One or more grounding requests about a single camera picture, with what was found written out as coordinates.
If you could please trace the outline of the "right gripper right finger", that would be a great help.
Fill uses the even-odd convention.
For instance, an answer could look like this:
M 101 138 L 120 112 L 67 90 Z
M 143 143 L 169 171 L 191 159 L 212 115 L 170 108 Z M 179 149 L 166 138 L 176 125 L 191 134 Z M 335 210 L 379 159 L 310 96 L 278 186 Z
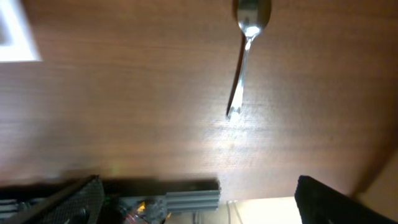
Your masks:
M 302 224 L 397 224 L 307 175 L 298 178 L 294 199 Z

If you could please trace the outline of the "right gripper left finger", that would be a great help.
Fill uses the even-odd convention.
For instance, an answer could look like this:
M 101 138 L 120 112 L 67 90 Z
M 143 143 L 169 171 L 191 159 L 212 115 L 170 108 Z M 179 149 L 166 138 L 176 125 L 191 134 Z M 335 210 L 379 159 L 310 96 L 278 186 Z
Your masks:
M 1 191 L 1 224 L 96 224 L 105 199 L 91 175 L 64 186 Z

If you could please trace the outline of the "metal spoon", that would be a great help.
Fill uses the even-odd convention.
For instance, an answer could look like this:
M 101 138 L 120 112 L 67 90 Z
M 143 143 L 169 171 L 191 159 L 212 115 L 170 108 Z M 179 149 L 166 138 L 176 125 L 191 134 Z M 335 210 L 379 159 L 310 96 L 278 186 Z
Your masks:
M 238 74 L 233 84 L 226 118 L 232 120 L 242 113 L 244 96 L 244 77 L 248 66 L 249 51 L 254 39 L 268 25 L 272 12 L 272 0 L 238 0 L 236 20 L 243 35 L 243 44 L 238 65 Z

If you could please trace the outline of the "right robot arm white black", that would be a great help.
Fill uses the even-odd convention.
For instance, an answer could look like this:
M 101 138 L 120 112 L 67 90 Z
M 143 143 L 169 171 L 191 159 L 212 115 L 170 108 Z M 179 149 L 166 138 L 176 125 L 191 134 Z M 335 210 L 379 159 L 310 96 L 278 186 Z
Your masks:
M 165 223 L 171 215 L 217 210 L 217 180 L 101 180 L 1 188 L 1 223 Z M 294 200 L 302 223 L 393 223 L 316 179 L 301 175 Z

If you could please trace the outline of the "white plastic cutlery tray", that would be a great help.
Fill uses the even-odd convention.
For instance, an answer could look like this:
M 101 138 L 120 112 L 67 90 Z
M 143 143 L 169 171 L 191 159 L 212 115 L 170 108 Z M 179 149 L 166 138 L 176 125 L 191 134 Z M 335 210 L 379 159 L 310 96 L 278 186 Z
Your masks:
M 41 61 L 22 2 L 1 0 L 1 63 Z

